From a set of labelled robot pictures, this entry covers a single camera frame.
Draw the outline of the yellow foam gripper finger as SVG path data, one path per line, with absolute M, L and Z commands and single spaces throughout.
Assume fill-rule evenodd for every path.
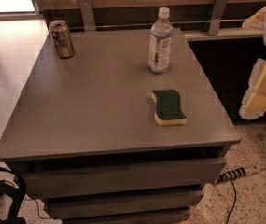
M 266 112 L 266 60 L 258 58 L 248 80 L 239 115 L 252 120 L 262 117 Z
M 264 29 L 264 22 L 266 19 L 266 6 L 259 10 L 254 15 L 250 16 L 246 19 L 242 27 L 244 29 L 253 29 L 253 30 L 263 30 Z

